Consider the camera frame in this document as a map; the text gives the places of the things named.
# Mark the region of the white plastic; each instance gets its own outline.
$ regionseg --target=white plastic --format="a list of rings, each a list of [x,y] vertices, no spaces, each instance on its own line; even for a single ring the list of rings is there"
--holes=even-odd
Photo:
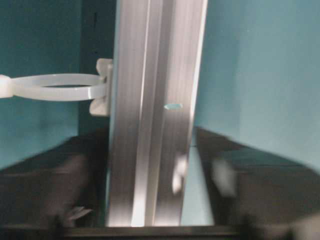
[[[50,74],[11,78],[10,88],[15,96],[46,101],[82,101],[106,95],[106,84],[98,75]]]
[[[63,73],[17,78],[0,75],[0,98],[19,96],[45,101],[96,99],[90,106],[91,114],[106,116],[109,114],[112,67],[112,59],[100,58],[96,64],[99,75]]]
[[[96,70],[99,75],[105,79],[105,96],[92,101],[89,107],[89,112],[93,116],[105,117],[110,115],[110,97],[111,83],[113,73],[113,60],[100,58],[96,62]]]
[[[13,96],[10,87],[11,78],[5,75],[0,75],[0,98],[10,98]]]

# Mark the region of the teal wall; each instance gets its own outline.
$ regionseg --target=teal wall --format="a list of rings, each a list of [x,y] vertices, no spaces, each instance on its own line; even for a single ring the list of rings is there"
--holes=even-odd
[[[320,1],[209,0],[195,124],[320,170]]]
[[[0,1],[0,74],[77,73],[80,0]],[[0,98],[0,168],[78,133],[78,103]]]
[[[116,0],[83,0],[80,72],[98,74],[98,58],[112,59],[114,52]],[[85,134],[109,124],[108,117],[89,113],[91,100],[79,103],[78,132]]]

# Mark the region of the small blue mark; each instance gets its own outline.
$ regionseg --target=small blue mark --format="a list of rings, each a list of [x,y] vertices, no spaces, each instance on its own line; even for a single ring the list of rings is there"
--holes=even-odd
[[[182,109],[183,105],[181,103],[168,103],[164,105],[164,108],[168,110]]]

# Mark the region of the teal panel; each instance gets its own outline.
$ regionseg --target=teal panel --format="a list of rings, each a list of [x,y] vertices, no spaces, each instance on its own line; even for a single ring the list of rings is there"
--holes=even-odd
[[[320,170],[320,1],[209,0],[195,124]]]
[[[83,0],[80,72],[98,74],[99,58],[112,59],[114,51],[116,0]],[[78,131],[85,134],[109,124],[108,117],[89,113],[91,100],[79,103]]]
[[[0,74],[77,73],[80,0],[0,1]],[[0,99],[0,168],[78,133],[78,103]]]

